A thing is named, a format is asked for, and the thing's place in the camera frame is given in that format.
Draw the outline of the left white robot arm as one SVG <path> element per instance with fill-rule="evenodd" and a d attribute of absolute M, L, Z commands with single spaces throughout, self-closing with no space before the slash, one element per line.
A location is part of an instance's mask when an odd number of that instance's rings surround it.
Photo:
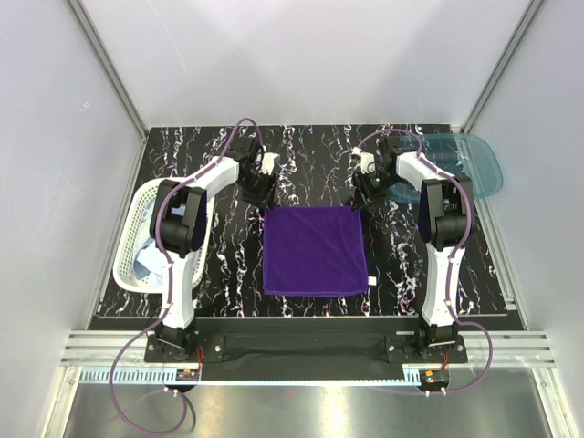
<path fill-rule="evenodd" d="M 162 255 L 162 309 L 148 330 L 174 359 L 186 361 L 200 351 L 193 328 L 192 291 L 195 268 L 204 261 L 209 201 L 236 184 L 246 203 L 266 209 L 274 200 L 278 162 L 277 153 L 266 151 L 258 138 L 249 138 L 183 181 L 159 183 L 150 235 Z"/>

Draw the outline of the purple towel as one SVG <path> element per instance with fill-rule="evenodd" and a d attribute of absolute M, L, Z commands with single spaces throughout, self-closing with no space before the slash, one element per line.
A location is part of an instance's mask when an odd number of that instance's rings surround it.
<path fill-rule="evenodd" d="M 347 206 L 277 207 L 265 213 L 265 294 L 352 297 L 368 289 L 360 213 Z"/>

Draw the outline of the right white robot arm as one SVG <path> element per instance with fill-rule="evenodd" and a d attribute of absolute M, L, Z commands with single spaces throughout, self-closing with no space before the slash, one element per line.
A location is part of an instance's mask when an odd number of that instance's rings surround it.
<path fill-rule="evenodd" d="M 474 192 L 470 178 L 456 177 L 430 162 L 422 151 L 380 142 L 379 155 L 361 143 L 351 151 L 357 161 L 352 175 L 355 210 L 373 206 L 398 183 L 420 195 L 418 232 L 427 249 L 426 292 L 411 348 L 422 360 L 442 360 L 455 348 L 460 322 L 455 297 L 460 265 L 473 231 Z"/>

